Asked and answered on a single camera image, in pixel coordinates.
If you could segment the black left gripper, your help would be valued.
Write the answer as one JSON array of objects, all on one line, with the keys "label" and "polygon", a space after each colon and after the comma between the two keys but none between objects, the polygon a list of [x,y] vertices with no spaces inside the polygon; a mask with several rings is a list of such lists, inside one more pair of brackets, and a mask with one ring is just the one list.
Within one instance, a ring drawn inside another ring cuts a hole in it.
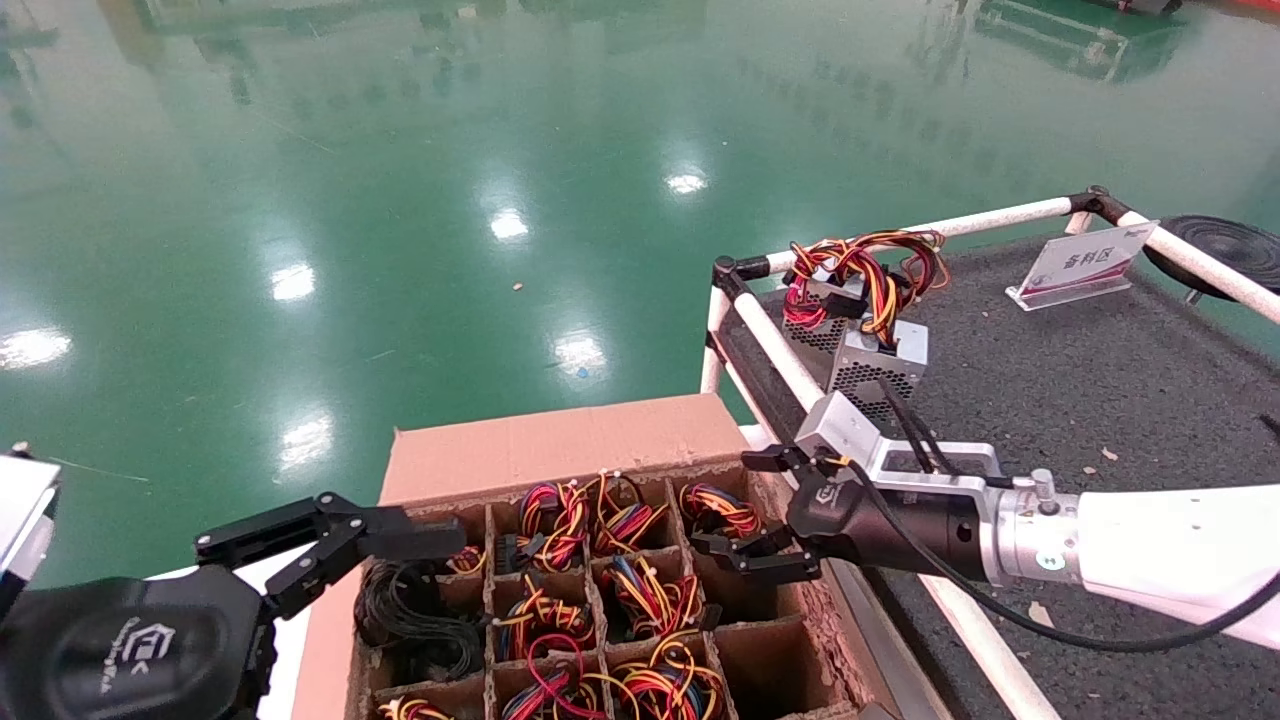
[{"label": "black left gripper", "polygon": [[[196,571],[24,592],[3,620],[5,719],[252,719],[270,687],[274,619],[292,619],[369,559],[444,562],[461,521],[326,492],[212,528]],[[236,570],[298,555],[262,597]]]}]

